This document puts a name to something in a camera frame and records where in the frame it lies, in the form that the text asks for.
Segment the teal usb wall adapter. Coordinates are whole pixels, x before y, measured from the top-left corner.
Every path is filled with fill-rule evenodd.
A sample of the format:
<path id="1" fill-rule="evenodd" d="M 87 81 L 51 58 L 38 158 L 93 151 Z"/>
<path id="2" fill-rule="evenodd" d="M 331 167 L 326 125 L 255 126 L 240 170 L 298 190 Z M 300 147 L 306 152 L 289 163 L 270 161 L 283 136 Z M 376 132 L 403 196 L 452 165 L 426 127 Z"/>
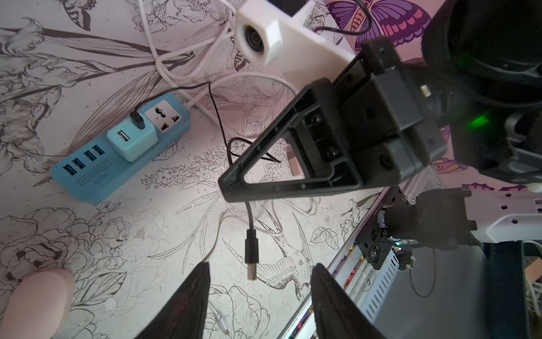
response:
<path id="1" fill-rule="evenodd" d="M 158 142 L 154 124 L 146 117 L 142 120 L 144 123 L 142 129 L 128 117 L 106 133 L 112 148 L 128 162 L 134 162 Z"/>

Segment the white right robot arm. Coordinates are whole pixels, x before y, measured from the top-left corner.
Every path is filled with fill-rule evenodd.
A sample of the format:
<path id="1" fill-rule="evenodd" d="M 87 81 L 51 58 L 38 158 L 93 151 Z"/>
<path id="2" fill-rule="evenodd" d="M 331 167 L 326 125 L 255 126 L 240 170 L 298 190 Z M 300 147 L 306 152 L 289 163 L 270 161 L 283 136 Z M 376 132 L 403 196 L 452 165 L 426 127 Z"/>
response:
<path id="1" fill-rule="evenodd" d="M 445 1 L 433 17 L 379 1 L 354 52 L 307 28 L 308 7 L 237 11 L 240 51 L 299 92 L 220 177 L 226 201 L 396 186 L 448 146 L 481 175 L 541 183 L 540 1 Z"/>

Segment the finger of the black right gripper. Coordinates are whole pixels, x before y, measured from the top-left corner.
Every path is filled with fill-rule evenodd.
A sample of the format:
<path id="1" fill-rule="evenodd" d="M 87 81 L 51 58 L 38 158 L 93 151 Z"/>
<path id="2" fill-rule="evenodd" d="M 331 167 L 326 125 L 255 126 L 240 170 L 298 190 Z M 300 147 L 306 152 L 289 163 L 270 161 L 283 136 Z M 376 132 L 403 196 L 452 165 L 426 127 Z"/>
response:
<path id="1" fill-rule="evenodd" d="M 303 179 L 248 183 L 246 174 L 283 138 L 291 145 Z M 305 86 L 283 112 L 218 180 L 230 203 L 330 196 L 360 190 L 363 180 L 349 155 L 346 128 L 333 84 L 319 79 Z"/>

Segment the blue power strip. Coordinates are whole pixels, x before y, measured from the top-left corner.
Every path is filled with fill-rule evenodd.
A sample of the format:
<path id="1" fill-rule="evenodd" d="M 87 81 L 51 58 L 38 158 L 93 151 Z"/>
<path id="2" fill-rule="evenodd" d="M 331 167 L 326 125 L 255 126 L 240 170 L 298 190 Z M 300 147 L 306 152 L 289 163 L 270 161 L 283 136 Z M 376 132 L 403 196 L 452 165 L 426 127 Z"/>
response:
<path id="1" fill-rule="evenodd" d="M 57 163 L 50 170 L 53 181 L 73 198 L 98 204 L 149 162 L 158 159 L 191 127 L 190 112 L 173 93 L 139 104 L 128 117 L 140 129 L 144 127 L 143 117 L 154 124 L 158 142 L 149 151 L 128 162 L 112 148 L 106 131 Z"/>

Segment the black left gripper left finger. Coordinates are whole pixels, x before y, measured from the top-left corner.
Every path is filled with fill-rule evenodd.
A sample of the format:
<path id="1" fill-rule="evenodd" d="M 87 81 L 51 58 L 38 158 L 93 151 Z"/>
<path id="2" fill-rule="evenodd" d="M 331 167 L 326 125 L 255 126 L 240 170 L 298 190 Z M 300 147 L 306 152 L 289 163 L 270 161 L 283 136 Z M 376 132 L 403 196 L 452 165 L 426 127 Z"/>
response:
<path id="1" fill-rule="evenodd" d="M 137 339 L 202 338 L 210 292 L 210 265 L 200 262 Z"/>

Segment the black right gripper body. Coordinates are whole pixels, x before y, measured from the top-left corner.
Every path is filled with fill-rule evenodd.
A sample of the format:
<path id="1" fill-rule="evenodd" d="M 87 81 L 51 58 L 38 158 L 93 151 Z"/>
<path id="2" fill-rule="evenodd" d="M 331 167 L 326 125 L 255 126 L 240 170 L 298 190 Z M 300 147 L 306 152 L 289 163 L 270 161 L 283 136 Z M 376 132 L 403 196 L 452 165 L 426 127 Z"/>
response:
<path id="1" fill-rule="evenodd" d="M 399 184 L 446 152 L 449 87 L 428 67 L 402 62 L 386 37 L 362 43 L 338 77 L 338 102 L 364 186 Z"/>

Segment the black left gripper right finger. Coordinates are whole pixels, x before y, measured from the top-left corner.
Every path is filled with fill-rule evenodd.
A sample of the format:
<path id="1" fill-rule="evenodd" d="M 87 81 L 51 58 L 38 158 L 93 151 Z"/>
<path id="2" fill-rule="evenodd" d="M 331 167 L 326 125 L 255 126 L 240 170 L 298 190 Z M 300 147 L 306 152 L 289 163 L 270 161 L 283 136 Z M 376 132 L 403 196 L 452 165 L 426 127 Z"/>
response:
<path id="1" fill-rule="evenodd" d="M 382 338 L 322 264 L 311 274 L 311 299 L 319 338 Z"/>

